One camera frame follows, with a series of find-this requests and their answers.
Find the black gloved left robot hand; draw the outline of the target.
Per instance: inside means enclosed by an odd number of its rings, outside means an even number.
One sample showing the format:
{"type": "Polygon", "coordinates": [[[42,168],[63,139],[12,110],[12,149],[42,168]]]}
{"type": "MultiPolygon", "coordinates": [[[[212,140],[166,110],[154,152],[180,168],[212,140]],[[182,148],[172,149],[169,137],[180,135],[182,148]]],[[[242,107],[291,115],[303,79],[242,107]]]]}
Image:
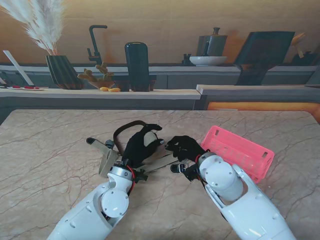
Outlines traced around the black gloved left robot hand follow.
{"type": "Polygon", "coordinates": [[[158,124],[147,124],[129,139],[122,155],[123,160],[128,160],[126,164],[129,167],[133,169],[139,168],[145,159],[156,152],[164,140],[156,136],[154,141],[145,146],[144,137],[147,133],[152,133],[152,130],[161,131],[162,129],[158,124]]]}

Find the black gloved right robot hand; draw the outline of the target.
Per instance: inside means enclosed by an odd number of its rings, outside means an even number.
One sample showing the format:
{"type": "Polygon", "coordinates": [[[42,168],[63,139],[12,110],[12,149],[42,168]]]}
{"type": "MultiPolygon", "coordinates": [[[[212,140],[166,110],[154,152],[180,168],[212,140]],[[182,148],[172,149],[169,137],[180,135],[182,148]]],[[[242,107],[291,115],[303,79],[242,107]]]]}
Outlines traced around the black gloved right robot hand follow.
{"type": "Polygon", "coordinates": [[[187,135],[174,136],[167,142],[165,149],[171,151],[173,157],[179,162],[184,160],[195,162],[198,156],[206,152],[195,139],[187,135]]]}

